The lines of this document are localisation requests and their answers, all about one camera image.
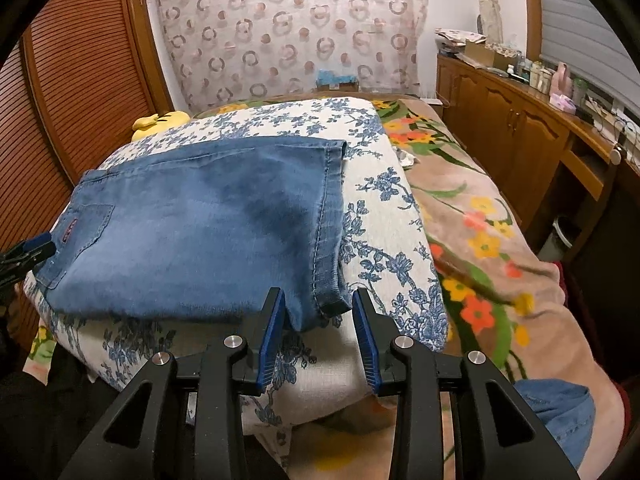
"shorts pocket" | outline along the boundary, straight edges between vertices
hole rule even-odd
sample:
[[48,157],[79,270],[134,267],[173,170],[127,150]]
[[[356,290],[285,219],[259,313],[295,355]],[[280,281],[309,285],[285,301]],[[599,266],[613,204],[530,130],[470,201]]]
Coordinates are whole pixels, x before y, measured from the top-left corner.
[[113,205],[69,206],[51,232],[56,254],[34,272],[47,288],[56,288],[75,259],[100,238],[113,212]]

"gray roller blind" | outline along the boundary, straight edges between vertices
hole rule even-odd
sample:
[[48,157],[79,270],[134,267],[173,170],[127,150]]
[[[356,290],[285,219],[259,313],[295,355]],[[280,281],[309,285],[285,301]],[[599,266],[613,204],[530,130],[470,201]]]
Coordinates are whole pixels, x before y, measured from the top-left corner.
[[542,59],[564,61],[572,73],[640,112],[640,73],[589,0],[542,0]]

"blue jeans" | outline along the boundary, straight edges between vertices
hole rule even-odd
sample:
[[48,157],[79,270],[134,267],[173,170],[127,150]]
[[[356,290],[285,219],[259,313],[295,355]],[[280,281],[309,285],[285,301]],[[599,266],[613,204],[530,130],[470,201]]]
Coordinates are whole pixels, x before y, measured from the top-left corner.
[[88,171],[36,271],[54,310],[85,318],[239,322],[284,290],[295,330],[351,304],[338,269],[345,142],[200,142]]
[[591,442],[596,417],[589,389],[560,379],[522,380],[513,386],[578,469]]

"white fabric with blue flowers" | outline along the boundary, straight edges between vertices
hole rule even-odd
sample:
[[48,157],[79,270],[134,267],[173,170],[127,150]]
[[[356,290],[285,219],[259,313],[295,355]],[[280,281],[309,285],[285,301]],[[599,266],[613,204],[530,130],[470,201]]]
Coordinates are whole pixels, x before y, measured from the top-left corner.
[[[379,312],[391,316],[401,332],[442,350],[447,316],[420,211],[368,101],[295,101],[220,114],[128,144],[100,168],[194,142],[249,136],[318,136],[348,142],[340,247],[344,279],[351,290],[368,288]],[[210,324],[57,314],[36,289],[33,274],[24,288],[58,343],[118,389],[158,349],[176,357],[189,355],[203,351],[210,337]],[[348,312],[327,320],[322,328],[286,334],[267,392],[242,400],[243,431],[256,434],[286,467],[293,425],[329,415],[369,393]]]

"yellow plush toy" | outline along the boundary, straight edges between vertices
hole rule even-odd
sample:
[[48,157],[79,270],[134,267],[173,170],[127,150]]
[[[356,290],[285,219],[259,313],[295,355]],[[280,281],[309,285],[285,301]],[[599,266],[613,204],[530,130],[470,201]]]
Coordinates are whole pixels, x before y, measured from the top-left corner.
[[161,117],[158,114],[154,114],[151,117],[142,117],[133,123],[132,129],[134,133],[133,137],[131,137],[131,142],[142,139],[142,137],[159,134],[169,128],[182,126],[189,121],[191,121],[189,114],[181,111],[169,112]]

